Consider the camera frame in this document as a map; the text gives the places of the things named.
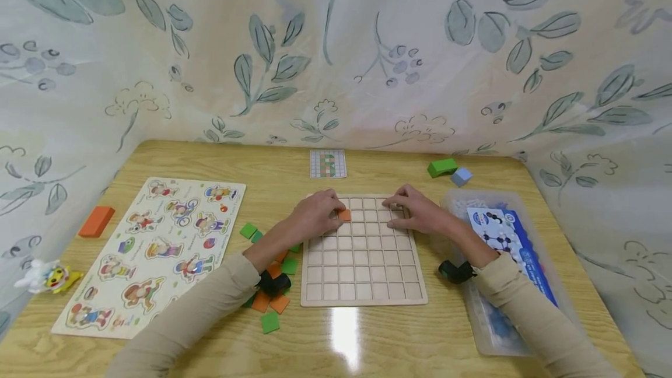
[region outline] green tile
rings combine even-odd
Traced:
[[[274,332],[280,328],[280,317],[277,312],[269,312],[264,316],[261,316],[261,329],[264,330],[264,334]]]
[[[264,236],[264,234],[262,234],[261,232],[255,231],[254,235],[252,235],[252,240],[251,241],[252,242],[257,242],[257,241],[261,240],[261,237],[263,237],[263,236]]]
[[[246,237],[248,240],[252,238],[252,235],[257,231],[257,227],[251,223],[245,223],[245,226],[240,230],[240,235]]]
[[[296,275],[296,269],[298,268],[298,260],[293,258],[285,258],[285,261],[280,267],[283,273],[288,275]]]
[[[252,307],[252,303],[254,302],[254,299],[257,297],[257,293],[252,295],[252,298],[248,299],[247,302],[243,303],[243,307],[249,308]]]

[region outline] hand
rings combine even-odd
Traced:
[[[465,226],[468,227],[462,220],[443,210],[409,184],[402,186],[394,193],[394,196],[382,202],[385,207],[395,204],[405,207],[411,217],[392,219],[387,223],[389,228],[415,229],[422,233],[455,237],[463,231]]]

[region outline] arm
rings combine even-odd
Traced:
[[[250,248],[222,265],[169,304],[111,361],[106,378],[166,377],[177,357],[256,291],[263,272],[282,251],[341,225],[329,219],[345,209],[333,190],[302,200],[290,217],[275,225]]]
[[[408,185],[383,202],[391,204],[407,207],[411,217],[393,219],[389,227],[450,238],[478,274],[473,279],[478,290],[508,316],[553,377],[619,376],[591,341],[518,270],[511,257],[491,249],[467,223]]]

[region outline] floral curtain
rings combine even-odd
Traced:
[[[3,0],[0,335],[146,139],[518,158],[672,377],[671,0]]]

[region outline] orange block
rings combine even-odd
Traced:
[[[271,278],[275,279],[282,274],[282,267],[280,267],[278,263],[273,263],[266,268],[266,271],[269,273]]]
[[[275,298],[271,299],[271,308],[275,309],[275,312],[281,314],[285,308],[290,304],[290,299],[285,295],[278,295]]]
[[[114,215],[114,209],[111,207],[96,206],[79,230],[79,235],[84,238],[98,238],[105,230],[112,215]]]
[[[346,209],[346,210],[341,210],[341,211],[338,213],[338,217],[339,217],[339,219],[342,220],[343,222],[350,222],[350,219],[351,219],[351,217],[350,217],[350,210],[348,210],[348,209]]]
[[[285,257],[287,256],[288,252],[289,250],[284,250],[282,253],[278,254],[278,256],[275,258],[275,261],[277,261],[278,263],[282,263]]]
[[[251,308],[256,309],[256,311],[264,313],[266,312],[266,308],[268,308],[268,303],[271,301],[271,298],[266,295],[264,292],[257,292],[257,296],[254,299],[254,302],[252,303]]]

